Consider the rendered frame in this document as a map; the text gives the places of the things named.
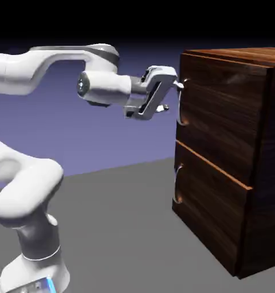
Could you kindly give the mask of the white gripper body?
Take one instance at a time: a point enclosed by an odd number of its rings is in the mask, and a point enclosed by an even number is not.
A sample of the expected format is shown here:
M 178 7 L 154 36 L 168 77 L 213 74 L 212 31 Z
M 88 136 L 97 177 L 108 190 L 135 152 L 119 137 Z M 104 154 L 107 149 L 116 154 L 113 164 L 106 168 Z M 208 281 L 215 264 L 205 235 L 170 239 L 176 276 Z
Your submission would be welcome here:
M 131 95 L 124 106 L 126 118 L 150 120 L 156 108 L 162 105 L 168 91 L 178 81 L 173 67 L 150 66 L 142 77 L 131 77 Z

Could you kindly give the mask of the large dark wood door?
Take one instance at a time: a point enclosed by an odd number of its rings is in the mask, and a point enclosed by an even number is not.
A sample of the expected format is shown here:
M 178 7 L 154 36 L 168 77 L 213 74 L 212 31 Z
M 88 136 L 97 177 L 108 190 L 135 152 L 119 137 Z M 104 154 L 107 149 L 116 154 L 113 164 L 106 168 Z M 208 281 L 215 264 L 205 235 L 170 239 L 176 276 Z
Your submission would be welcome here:
M 273 65 L 203 56 L 180 57 L 186 83 L 176 138 L 242 184 L 252 185 L 254 153 L 266 85 Z

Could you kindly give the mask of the dark wood cabinet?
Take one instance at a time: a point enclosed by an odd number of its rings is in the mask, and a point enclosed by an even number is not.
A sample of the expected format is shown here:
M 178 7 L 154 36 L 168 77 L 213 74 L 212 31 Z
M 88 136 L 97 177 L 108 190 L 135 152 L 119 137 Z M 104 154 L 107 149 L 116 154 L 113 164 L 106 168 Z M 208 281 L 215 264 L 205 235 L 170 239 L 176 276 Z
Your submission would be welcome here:
M 233 276 L 275 266 L 275 47 L 180 57 L 172 210 Z

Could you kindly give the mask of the small dark wood door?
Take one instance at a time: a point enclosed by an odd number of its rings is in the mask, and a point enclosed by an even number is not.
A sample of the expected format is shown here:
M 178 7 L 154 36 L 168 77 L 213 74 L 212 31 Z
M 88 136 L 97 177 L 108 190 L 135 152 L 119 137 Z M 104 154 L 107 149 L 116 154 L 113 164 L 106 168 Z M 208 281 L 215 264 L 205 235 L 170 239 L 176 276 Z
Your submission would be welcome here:
M 178 195 L 182 203 L 172 202 L 176 214 L 186 223 L 217 260 L 236 276 L 249 190 L 187 150 L 175 146 Z

